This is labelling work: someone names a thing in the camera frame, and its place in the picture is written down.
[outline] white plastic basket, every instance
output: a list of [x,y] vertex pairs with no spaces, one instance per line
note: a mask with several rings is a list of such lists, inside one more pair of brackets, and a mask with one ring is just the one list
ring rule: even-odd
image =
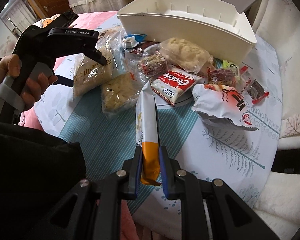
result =
[[128,34],[157,42],[182,38],[235,63],[257,43],[245,14],[220,0],[135,0],[117,15]]

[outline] snack package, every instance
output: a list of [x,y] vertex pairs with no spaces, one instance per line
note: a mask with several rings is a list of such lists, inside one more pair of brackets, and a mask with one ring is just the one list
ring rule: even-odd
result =
[[152,90],[168,103],[174,105],[188,89],[196,84],[201,77],[172,67],[151,84]]
[[247,66],[243,66],[240,69],[240,81],[236,87],[240,94],[247,91],[251,87],[252,83],[255,81],[255,79],[250,75],[247,69]]
[[205,124],[233,130],[255,131],[243,97],[233,87],[197,84],[192,90],[196,112]]
[[208,70],[208,83],[235,87],[239,76],[238,68],[219,68]]
[[110,117],[133,107],[144,83],[133,74],[125,73],[105,82],[101,86],[102,112]]
[[198,76],[207,78],[208,77],[208,73],[210,73],[211,71],[215,70],[215,67],[213,66],[213,64],[211,64],[209,61],[207,61],[203,67],[200,69],[200,71],[198,72]]
[[179,38],[170,38],[161,42],[159,52],[169,63],[179,65],[185,71],[195,74],[210,58],[210,54],[206,50]]
[[268,91],[257,82],[247,70],[247,66],[243,66],[240,69],[240,82],[237,87],[239,88],[239,92],[242,94],[243,92],[247,91],[248,94],[252,98],[252,104],[256,104],[260,102],[263,98],[269,95]]
[[99,63],[85,56],[78,54],[74,60],[73,71],[73,97],[76,98],[90,91],[91,89],[109,81],[112,78],[113,57],[108,46],[98,48],[107,59],[107,65]]
[[163,71],[167,70],[166,59],[158,52],[153,55],[146,54],[126,54],[127,65],[132,69],[132,72],[136,72],[137,69],[147,78],[153,77]]
[[106,29],[99,33],[96,49],[107,59],[106,66],[100,65],[83,53],[75,57],[73,72],[74,98],[126,72],[124,60],[121,59],[125,50],[122,38],[123,28],[121,26]]
[[155,44],[159,44],[159,43],[155,42],[155,41],[144,41],[144,42],[138,44],[133,49],[129,50],[129,52],[134,53],[134,54],[144,54],[145,49],[147,49],[148,47],[155,45]]
[[145,185],[159,186],[156,181],[160,173],[159,140],[156,106],[149,80],[140,92],[136,105],[137,145],[142,146],[141,182]]

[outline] jerky package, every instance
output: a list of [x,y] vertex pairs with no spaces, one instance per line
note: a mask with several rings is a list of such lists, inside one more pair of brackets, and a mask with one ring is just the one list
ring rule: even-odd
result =
[[196,112],[210,126],[232,130],[255,131],[241,94],[233,87],[197,84],[192,90]]

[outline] finger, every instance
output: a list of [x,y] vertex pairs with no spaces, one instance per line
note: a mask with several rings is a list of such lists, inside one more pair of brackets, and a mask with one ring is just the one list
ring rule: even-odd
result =
[[8,71],[12,77],[19,76],[20,64],[19,64],[19,56],[18,55],[13,54],[10,56],[6,56],[2,60],[0,60],[0,73],[4,74],[4,76],[5,76]]
[[57,80],[58,80],[57,76],[51,76],[51,77],[49,77],[49,85],[52,85]]
[[30,89],[31,95],[34,97],[34,100],[37,102],[41,97],[41,87],[38,82],[33,81],[31,78],[27,79],[26,82],[28,88]]
[[9,75],[16,78],[20,75],[20,63],[19,63],[19,56],[18,55],[11,55],[8,62],[8,72]]
[[24,111],[27,111],[34,106],[34,97],[32,95],[30,95],[29,93],[23,92],[21,95],[21,98],[23,99],[24,103],[26,104]]
[[6,56],[2,60],[0,60],[0,84],[7,75],[8,71],[12,77],[19,76],[20,65],[18,55],[13,54],[10,56]]
[[41,73],[38,76],[38,83],[41,87],[41,94],[43,94],[49,86],[49,80],[45,74]]

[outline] tablecloth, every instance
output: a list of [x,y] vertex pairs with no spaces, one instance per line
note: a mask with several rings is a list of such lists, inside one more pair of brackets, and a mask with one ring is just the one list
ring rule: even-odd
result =
[[[119,24],[110,18],[99,28]],[[155,96],[160,119],[160,141],[169,157],[198,178],[223,179],[250,207],[258,199],[274,160],[278,145],[282,91],[278,60],[274,48],[256,36],[257,44],[241,65],[269,90],[258,105],[245,98],[251,121],[257,131],[224,130],[205,126],[192,112],[191,92],[185,93],[175,107]],[[67,57],[56,73],[72,76],[74,56]],[[100,88],[72,100],[71,88],[61,85],[47,89],[35,104],[44,130],[66,141],[79,141],[85,157],[87,176],[96,180],[121,168],[132,158],[135,148],[135,109],[112,119],[101,112]],[[140,187],[138,199],[128,203],[133,218],[157,233],[181,238],[180,201],[165,199],[162,187]]]

